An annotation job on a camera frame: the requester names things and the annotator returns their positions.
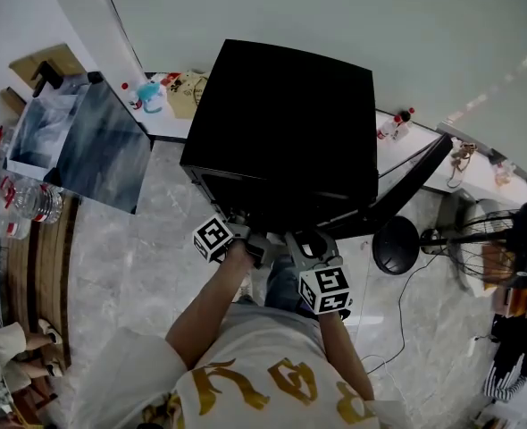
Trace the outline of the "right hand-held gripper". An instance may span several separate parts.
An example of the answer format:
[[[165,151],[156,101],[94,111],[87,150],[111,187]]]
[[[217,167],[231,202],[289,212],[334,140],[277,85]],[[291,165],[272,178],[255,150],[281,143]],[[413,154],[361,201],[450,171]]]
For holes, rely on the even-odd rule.
[[[315,230],[312,245],[314,258],[328,261],[339,255],[336,241],[325,231]],[[310,258],[298,244],[294,234],[287,231],[285,242],[295,266],[309,266]],[[318,264],[298,275],[297,291],[300,300],[297,310],[315,316],[349,311],[352,306],[350,273],[344,264]]]

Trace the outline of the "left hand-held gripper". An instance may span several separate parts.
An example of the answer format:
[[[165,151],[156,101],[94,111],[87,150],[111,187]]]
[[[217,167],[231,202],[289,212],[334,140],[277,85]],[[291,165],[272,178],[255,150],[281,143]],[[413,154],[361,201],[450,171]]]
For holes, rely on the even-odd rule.
[[[272,243],[265,235],[246,226],[247,219],[248,213],[243,210],[231,210],[227,222],[215,214],[194,230],[193,245],[206,262],[221,264],[230,245],[243,241],[247,253],[254,259],[254,267],[267,266],[271,263]]]

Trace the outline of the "black mini fridge cabinet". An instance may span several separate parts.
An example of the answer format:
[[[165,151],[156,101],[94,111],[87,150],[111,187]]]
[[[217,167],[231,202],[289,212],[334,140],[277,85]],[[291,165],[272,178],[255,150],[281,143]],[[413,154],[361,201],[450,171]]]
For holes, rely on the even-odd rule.
[[[224,216],[282,233],[361,212],[378,193],[371,71],[228,39],[180,164]]]

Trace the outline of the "glass fridge door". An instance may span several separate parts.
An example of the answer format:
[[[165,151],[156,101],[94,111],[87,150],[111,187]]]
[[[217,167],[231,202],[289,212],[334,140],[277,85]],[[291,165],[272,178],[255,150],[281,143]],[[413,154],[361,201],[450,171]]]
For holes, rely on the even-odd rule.
[[[381,178],[415,159],[415,163],[406,169],[376,200],[363,210],[357,209],[343,214],[332,221],[321,223],[318,228],[335,240],[373,235],[394,217],[438,170],[441,163],[450,154],[453,143],[448,135],[442,135],[418,150],[402,163],[392,167]]]

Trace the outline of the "person's left hand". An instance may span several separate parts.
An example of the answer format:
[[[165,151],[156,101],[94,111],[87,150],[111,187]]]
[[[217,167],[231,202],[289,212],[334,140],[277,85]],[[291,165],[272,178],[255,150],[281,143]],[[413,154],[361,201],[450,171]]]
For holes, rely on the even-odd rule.
[[[251,270],[254,262],[254,258],[247,252],[246,245],[242,240],[234,240],[230,244],[224,259],[227,266],[241,272]]]

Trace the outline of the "white window ledge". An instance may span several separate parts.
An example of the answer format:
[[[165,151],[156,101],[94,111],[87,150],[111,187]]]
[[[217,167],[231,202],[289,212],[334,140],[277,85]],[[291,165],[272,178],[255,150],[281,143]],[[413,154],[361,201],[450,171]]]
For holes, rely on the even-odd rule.
[[[168,73],[155,73],[152,80],[160,82]],[[192,119],[177,119],[167,101],[166,86],[161,83],[164,94],[163,110],[157,114],[146,114],[138,111],[135,116],[145,126],[147,132],[156,137],[186,139]],[[378,142],[377,157],[381,171],[389,169],[416,149],[437,139],[439,134],[417,123],[411,123],[409,132],[399,141],[384,139]],[[495,183],[494,164],[481,152],[476,151],[469,159],[464,160],[457,170],[452,165],[453,157],[448,156],[438,170],[424,183],[428,189],[442,192],[453,192],[465,189],[477,199],[489,198],[504,205],[517,205],[527,202],[527,182],[514,169],[511,182],[499,187]]]

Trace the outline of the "person's white printed shirt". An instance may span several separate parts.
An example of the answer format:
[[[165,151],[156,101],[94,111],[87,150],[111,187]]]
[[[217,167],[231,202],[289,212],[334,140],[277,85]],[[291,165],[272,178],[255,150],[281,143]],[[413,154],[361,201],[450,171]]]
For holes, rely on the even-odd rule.
[[[316,322],[230,307],[192,367],[163,338],[119,329],[82,381],[72,429],[412,429],[397,401],[364,400],[327,361]]]

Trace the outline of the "small red-capped bottle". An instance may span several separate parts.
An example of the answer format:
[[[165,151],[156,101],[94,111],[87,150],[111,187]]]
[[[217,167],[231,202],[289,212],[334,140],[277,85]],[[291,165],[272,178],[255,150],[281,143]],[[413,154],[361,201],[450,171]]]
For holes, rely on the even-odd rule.
[[[138,110],[142,107],[138,93],[128,82],[121,84],[121,98],[132,110]]]
[[[415,109],[413,107],[400,110],[382,124],[377,131],[377,138],[380,140],[401,140],[409,132],[414,114]]]

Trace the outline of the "orange cushion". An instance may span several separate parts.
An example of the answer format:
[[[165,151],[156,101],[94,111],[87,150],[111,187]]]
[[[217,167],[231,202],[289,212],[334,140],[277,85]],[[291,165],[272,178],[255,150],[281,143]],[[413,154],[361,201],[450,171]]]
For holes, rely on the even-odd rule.
[[[493,244],[483,245],[481,251],[485,282],[499,284],[513,275],[514,253]]]

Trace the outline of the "small pink bottle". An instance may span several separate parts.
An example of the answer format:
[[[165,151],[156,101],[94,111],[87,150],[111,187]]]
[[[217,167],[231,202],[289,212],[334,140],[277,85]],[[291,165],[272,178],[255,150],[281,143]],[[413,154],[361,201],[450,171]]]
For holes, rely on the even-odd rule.
[[[513,178],[515,166],[509,160],[504,160],[494,165],[495,183],[499,186],[506,186]]]

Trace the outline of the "pale roller blind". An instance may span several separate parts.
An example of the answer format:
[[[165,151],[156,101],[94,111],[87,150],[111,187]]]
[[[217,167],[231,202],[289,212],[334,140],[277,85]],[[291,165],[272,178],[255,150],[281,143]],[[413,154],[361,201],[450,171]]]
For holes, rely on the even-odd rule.
[[[144,70],[209,69],[227,38],[372,71],[377,106],[414,107],[527,172],[527,0],[112,0]]]

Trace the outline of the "black white striped cloth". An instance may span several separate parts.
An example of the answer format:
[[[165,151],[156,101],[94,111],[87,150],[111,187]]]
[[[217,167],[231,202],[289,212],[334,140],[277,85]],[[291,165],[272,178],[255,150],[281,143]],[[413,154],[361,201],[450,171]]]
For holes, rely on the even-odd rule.
[[[498,349],[483,393],[493,400],[508,402],[527,383],[527,315],[496,315],[490,335],[498,342]]]

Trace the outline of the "black faucet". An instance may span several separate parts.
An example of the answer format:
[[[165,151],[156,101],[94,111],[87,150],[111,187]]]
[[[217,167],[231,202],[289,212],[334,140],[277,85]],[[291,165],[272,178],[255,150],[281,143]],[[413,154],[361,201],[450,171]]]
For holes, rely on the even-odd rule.
[[[42,61],[33,72],[31,79],[38,79],[33,88],[33,97],[38,97],[44,86],[49,83],[53,89],[59,89],[63,84],[63,75],[57,71],[48,61]]]

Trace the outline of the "large cardboard sheet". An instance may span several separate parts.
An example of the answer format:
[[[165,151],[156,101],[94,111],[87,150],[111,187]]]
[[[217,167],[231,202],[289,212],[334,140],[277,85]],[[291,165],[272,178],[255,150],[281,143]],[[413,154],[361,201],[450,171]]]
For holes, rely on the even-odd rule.
[[[51,46],[9,63],[8,67],[15,72],[31,89],[34,89],[41,80],[38,66],[47,61],[61,76],[71,76],[86,73],[87,71],[70,50],[67,44]]]

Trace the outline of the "small cardboard box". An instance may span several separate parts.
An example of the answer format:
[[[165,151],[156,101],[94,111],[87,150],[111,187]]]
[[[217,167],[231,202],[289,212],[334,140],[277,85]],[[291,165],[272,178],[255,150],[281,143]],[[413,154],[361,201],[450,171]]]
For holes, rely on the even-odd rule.
[[[0,116],[20,117],[26,101],[11,87],[0,90]]]

